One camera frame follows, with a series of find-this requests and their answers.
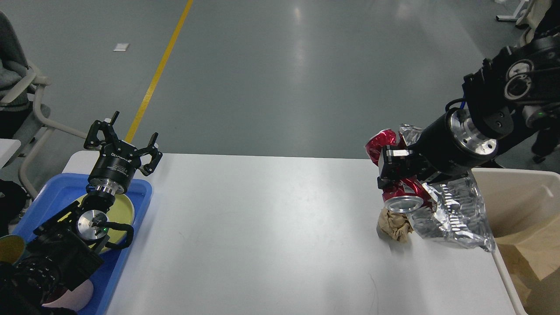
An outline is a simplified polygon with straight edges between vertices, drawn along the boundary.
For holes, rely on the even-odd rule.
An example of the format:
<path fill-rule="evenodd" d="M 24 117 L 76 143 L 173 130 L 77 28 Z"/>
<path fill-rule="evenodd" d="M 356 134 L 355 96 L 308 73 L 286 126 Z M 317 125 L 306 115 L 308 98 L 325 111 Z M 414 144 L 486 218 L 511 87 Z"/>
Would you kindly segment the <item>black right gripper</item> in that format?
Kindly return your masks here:
<path fill-rule="evenodd" d="M 466 109 L 452 108 L 424 128 L 411 150 L 384 145 L 378 158 L 378 188 L 395 186 L 405 178 L 437 172 L 427 183 L 445 182 L 497 155 L 498 141 L 476 128 Z"/>

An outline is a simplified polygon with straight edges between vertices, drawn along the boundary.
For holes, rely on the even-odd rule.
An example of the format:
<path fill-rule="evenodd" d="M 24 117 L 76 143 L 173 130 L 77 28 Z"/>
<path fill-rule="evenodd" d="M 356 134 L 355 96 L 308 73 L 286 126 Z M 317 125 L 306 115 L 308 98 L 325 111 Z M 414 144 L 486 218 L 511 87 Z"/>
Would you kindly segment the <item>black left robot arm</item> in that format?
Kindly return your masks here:
<path fill-rule="evenodd" d="M 48 307 L 59 289 L 74 291 L 102 269 L 102 251 L 126 251 L 136 236 L 137 224 L 114 218 L 118 196 L 129 191 L 136 173 L 152 174 L 163 153 L 158 133 L 144 147 L 121 139 L 114 130 L 119 112 L 95 120 L 84 139 L 84 149 L 98 158 L 86 180 L 86 192 L 40 223 L 31 239 L 16 236 L 20 253 L 1 263 L 3 315 L 73 314 L 66 307 Z"/>

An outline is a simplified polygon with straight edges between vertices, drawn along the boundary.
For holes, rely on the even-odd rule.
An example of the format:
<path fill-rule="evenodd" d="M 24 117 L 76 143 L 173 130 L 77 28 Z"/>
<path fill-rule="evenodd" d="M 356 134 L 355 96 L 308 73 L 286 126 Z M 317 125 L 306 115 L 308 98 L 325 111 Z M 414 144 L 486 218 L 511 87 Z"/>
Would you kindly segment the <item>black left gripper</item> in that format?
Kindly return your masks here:
<path fill-rule="evenodd" d="M 94 121 L 84 140 L 84 149 L 99 151 L 99 158 L 88 177 L 88 183 L 92 187 L 109 185 L 115 195 L 123 195 L 128 191 L 137 170 L 143 176 L 152 174 L 163 156 L 156 146 L 159 135 L 157 132 L 152 134 L 146 147 L 121 154 L 126 144 L 118 138 L 113 128 L 119 114 L 116 110 L 108 120 Z M 144 156 L 150 156 L 150 161 L 142 164 L 141 158 Z"/>

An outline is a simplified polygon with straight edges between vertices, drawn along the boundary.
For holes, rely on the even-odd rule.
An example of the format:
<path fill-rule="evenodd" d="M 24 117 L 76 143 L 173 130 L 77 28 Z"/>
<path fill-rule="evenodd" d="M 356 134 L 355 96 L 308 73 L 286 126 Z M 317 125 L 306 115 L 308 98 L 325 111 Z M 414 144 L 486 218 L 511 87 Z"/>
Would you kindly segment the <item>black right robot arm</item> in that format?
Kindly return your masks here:
<path fill-rule="evenodd" d="M 407 178 L 441 182 L 462 177 L 524 141 L 528 131 L 559 125 L 559 27 L 528 44 L 506 46 L 464 77 L 463 97 L 411 144 L 382 144 L 380 189 Z"/>

